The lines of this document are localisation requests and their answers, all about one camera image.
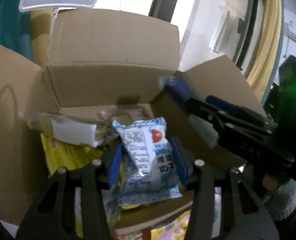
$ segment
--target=red logo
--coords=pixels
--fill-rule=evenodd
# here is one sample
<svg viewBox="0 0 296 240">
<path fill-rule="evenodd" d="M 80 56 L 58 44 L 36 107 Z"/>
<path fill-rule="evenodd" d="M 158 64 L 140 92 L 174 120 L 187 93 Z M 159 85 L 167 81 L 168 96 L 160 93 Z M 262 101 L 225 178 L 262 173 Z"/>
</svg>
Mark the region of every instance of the red logo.
<svg viewBox="0 0 296 240">
<path fill-rule="evenodd" d="M 159 132 L 157 130 L 151 130 L 151 135 L 152 135 L 152 141 L 154 143 L 159 142 L 161 140 L 161 138 L 162 138 L 161 132 Z"/>
</svg>

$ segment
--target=open cardboard box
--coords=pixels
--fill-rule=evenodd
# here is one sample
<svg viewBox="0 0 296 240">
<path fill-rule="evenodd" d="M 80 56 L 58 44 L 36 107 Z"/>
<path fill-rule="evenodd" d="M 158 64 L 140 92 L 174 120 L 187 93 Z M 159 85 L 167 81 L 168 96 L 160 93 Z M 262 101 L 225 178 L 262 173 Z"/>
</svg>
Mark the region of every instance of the open cardboard box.
<svg viewBox="0 0 296 240">
<path fill-rule="evenodd" d="M 17 114 L 60 112 L 96 118 L 103 109 L 140 105 L 163 116 L 167 136 L 179 136 L 197 158 L 220 168 L 244 161 L 221 147 L 210 150 L 187 116 L 158 88 L 164 75 L 181 75 L 200 99 L 214 95 L 264 114 L 238 68 L 226 56 L 178 71 L 178 28 L 142 15 L 75 9 L 59 13 L 45 69 L 0 46 L 0 219 L 19 225 L 47 180 L 40 136 Z M 183 197 L 126 211 L 116 233 L 152 226 L 192 204 Z"/>
</svg>

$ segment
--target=snack package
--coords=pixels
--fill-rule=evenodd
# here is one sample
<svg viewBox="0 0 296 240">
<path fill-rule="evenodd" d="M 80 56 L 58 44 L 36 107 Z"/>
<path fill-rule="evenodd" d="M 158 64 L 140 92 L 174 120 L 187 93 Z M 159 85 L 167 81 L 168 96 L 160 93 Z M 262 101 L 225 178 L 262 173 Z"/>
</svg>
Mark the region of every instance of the snack package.
<svg viewBox="0 0 296 240">
<path fill-rule="evenodd" d="M 43 149 L 46 155 L 46 164 L 51 175 L 61 167 L 65 166 L 68 170 L 82 168 L 94 159 L 99 159 L 102 155 L 100 149 L 89 146 L 77 146 L 56 140 L 44 133 L 41 134 Z M 102 190 L 103 203 L 106 211 L 107 222 L 113 227 L 121 215 L 121 208 L 118 203 L 121 176 L 118 182 L 110 190 Z M 81 189 L 75 191 L 75 216 L 76 233 L 83 237 L 82 215 L 81 215 Z"/>
<path fill-rule="evenodd" d="M 165 119 L 135 121 L 129 126 L 114 121 L 112 126 L 127 152 L 119 204 L 147 204 L 181 197 L 172 149 L 165 137 Z"/>
<path fill-rule="evenodd" d="M 27 126 L 62 142 L 98 147 L 117 138 L 118 134 L 105 122 L 63 114 L 20 114 Z"/>
<path fill-rule="evenodd" d="M 122 236 L 113 236 L 114 240 L 151 240 L 151 230 L 150 228 L 143 229 L 131 234 Z"/>
<path fill-rule="evenodd" d="M 191 211 L 181 214 L 170 224 L 151 230 L 151 240 L 183 240 L 188 228 Z"/>
</svg>

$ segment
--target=curtain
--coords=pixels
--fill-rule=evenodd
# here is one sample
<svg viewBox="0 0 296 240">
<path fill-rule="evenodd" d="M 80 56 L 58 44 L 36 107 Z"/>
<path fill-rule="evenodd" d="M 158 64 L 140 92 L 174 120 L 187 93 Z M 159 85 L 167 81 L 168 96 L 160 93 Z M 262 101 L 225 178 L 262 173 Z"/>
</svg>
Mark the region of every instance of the curtain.
<svg viewBox="0 0 296 240">
<path fill-rule="evenodd" d="M 20 0 L 0 0 L 0 44 L 33 61 L 30 12 L 19 12 Z"/>
<path fill-rule="evenodd" d="M 247 78 L 261 101 L 274 67 L 281 34 L 281 0 L 266 0 L 264 23 L 256 59 Z"/>
<path fill-rule="evenodd" d="M 284 0 L 281 0 L 281 5 L 282 5 L 282 17 L 281 17 L 282 18 L 281 19 L 282 24 L 281 24 L 281 28 L 280 28 L 279 44 L 278 44 L 278 49 L 277 49 L 277 53 L 276 53 L 276 59 L 275 59 L 274 67 L 273 67 L 272 73 L 270 75 L 269 82 L 267 84 L 264 95 L 263 95 L 263 97 L 261 99 L 261 104 L 262 105 L 265 104 L 265 102 L 266 102 L 266 100 L 268 98 L 269 92 L 270 92 L 270 87 L 274 83 L 274 78 L 275 78 L 277 70 L 278 70 L 280 56 L 281 56 L 282 48 L 283 48 L 283 40 L 284 40 Z"/>
<path fill-rule="evenodd" d="M 50 41 L 50 24 L 53 9 L 31 11 L 31 38 L 34 62 L 46 66 L 46 51 Z"/>
</svg>

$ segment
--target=plastic wrapper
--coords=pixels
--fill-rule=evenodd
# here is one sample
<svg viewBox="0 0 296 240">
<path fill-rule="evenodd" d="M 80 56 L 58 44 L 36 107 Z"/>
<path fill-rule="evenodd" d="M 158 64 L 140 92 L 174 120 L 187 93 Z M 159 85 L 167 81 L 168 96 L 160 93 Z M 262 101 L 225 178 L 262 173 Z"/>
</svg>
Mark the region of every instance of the plastic wrapper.
<svg viewBox="0 0 296 240">
<path fill-rule="evenodd" d="M 130 125 L 134 121 L 147 120 L 143 109 L 116 109 L 113 111 L 102 111 L 98 114 L 98 118 L 108 125 L 111 125 L 113 121 L 117 121 L 122 125 Z"/>
<path fill-rule="evenodd" d="M 102 150 L 89 146 L 77 146 L 58 141 L 44 133 L 41 134 L 41 140 L 46 155 L 46 164 L 51 175 L 60 166 L 65 166 L 68 170 L 82 168 L 92 160 L 99 159 L 103 153 Z M 112 189 L 102 190 L 107 222 L 110 227 L 113 227 L 120 219 L 121 208 L 118 203 L 120 184 L 121 176 L 119 176 L 117 184 Z M 76 188 L 75 192 L 75 215 L 76 233 L 78 236 L 83 237 L 80 188 Z"/>
<path fill-rule="evenodd" d="M 20 114 L 27 126 L 40 133 L 74 145 L 98 147 L 117 138 L 118 134 L 106 122 L 77 118 L 63 114 Z"/>
<path fill-rule="evenodd" d="M 121 206 L 148 204 L 181 197 L 179 178 L 166 139 L 163 117 L 135 121 L 129 126 L 113 122 L 126 149 L 119 196 Z"/>
</svg>

